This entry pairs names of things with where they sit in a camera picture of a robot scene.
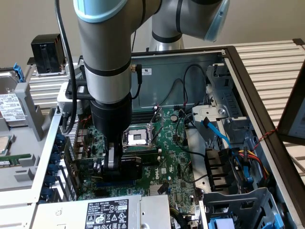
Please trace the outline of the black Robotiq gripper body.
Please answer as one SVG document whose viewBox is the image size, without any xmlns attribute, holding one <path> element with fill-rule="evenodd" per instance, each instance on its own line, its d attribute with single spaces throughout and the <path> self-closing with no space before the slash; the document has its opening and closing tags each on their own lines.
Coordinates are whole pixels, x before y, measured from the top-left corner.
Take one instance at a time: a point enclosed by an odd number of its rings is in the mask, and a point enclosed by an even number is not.
<svg viewBox="0 0 305 229">
<path fill-rule="evenodd" d="M 132 120 L 132 96 L 127 94 L 114 104 L 103 104 L 90 101 L 91 116 L 95 128 L 109 142 L 118 142 Z"/>
</svg>

